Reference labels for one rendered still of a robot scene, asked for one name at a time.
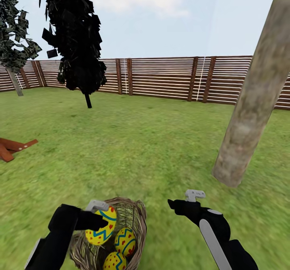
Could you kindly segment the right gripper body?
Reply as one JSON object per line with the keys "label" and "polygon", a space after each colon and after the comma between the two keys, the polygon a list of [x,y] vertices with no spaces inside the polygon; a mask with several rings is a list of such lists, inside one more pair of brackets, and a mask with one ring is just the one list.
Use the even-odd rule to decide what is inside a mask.
{"label": "right gripper body", "polygon": [[175,200],[175,213],[177,215],[185,215],[192,221],[191,211],[195,206],[201,206],[201,203],[198,201],[189,202],[185,200]]}

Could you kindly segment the easter egg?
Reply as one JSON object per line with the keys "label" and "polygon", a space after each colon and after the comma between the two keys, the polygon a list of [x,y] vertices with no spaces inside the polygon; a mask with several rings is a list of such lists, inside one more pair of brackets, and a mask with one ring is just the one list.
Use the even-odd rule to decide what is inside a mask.
{"label": "easter egg", "polygon": [[99,246],[110,238],[116,226],[116,212],[114,206],[111,205],[109,205],[109,210],[107,212],[101,210],[95,211],[95,214],[102,215],[103,219],[108,221],[108,225],[104,228],[99,228],[98,231],[90,229],[85,230],[87,241],[91,243],[92,246]]}
{"label": "easter egg", "polygon": [[117,251],[108,254],[105,262],[102,264],[102,270],[123,270],[128,267],[126,257]]}
{"label": "easter egg", "polygon": [[136,250],[135,234],[132,227],[124,227],[114,236],[114,250],[123,254],[126,258],[132,256]]}

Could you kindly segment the wicker basket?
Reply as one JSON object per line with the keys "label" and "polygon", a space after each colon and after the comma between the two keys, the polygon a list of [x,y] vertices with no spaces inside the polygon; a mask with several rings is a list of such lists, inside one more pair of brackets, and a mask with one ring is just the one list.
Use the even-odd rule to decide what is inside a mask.
{"label": "wicker basket", "polygon": [[[116,212],[117,221],[122,221],[124,225],[123,227],[127,227],[128,218],[118,217],[118,214],[120,213],[118,209],[118,205],[122,203],[121,207],[124,210],[127,209],[127,205],[130,205],[130,207],[132,207],[133,205],[133,208],[131,209],[133,210],[133,214],[131,215],[133,215],[132,230],[135,234],[136,250],[132,256],[128,256],[126,258],[128,261],[128,267],[124,268],[123,270],[137,270],[139,266],[141,254],[145,246],[145,238],[146,238],[146,232],[147,232],[147,225],[146,225],[147,212],[146,212],[145,205],[141,200],[134,202],[133,200],[130,200],[123,196],[118,196],[109,200],[105,200],[105,203],[107,203],[108,205],[114,206],[115,211],[117,211]],[[137,224],[138,226],[135,225],[135,220],[134,220],[135,210],[137,211],[137,214],[139,216],[139,218],[136,218],[137,223],[139,224],[139,225]],[[126,212],[124,215],[128,215],[128,213]],[[110,238],[105,243],[99,245],[97,247],[97,254],[95,254],[96,246],[95,245],[92,246],[92,244],[87,241],[86,234],[82,237],[81,236],[82,230],[78,230],[76,234],[72,235],[72,239],[70,241],[70,245],[69,245],[70,259],[73,260],[73,262],[75,263],[75,266],[79,270],[102,270],[100,261],[98,261],[99,259],[101,259],[99,258],[100,251],[102,250],[105,251],[105,254],[103,257],[104,258],[103,262],[105,262],[108,254],[110,254],[114,250],[114,240],[112,242],[109,242],[109,241],[114,239],[114,235],[119,233],[119,231],[120,229],[117,231],[114,231],[112,235],[110,236]],[[107,243],[108,245],[105,248],[105,245]],[[73,247],[75,244],[77,245],[75,246],[75,254],[74,254]],[[92,250],[92,247],[93,247],[93,250]],[[93,260],[90,260],[91,257],[93,258]]]}

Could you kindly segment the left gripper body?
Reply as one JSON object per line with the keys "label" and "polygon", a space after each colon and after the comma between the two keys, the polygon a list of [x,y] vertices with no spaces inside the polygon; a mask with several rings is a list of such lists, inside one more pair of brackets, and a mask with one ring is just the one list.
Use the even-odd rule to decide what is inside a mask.
{"label": "left gripper body", "polygon": [[78,230],[93,230],[98,231],[103,219],[102,215],[98,215],[95,213],[92,213],[90,211],[85,210],[84,213],[86,214],[86,220],[83,226]]}

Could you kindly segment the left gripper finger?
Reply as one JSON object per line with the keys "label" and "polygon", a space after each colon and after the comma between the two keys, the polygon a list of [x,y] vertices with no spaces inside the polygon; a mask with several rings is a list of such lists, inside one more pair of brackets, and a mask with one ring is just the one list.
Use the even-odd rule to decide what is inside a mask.
{"label": "left gripper finger", "polygon": [[104,228],[104,227],[106,227],[107,225],[108,225],[108,221],[102,219],[102,221],[101,221],[101,225],[100,225],[100,228]]}

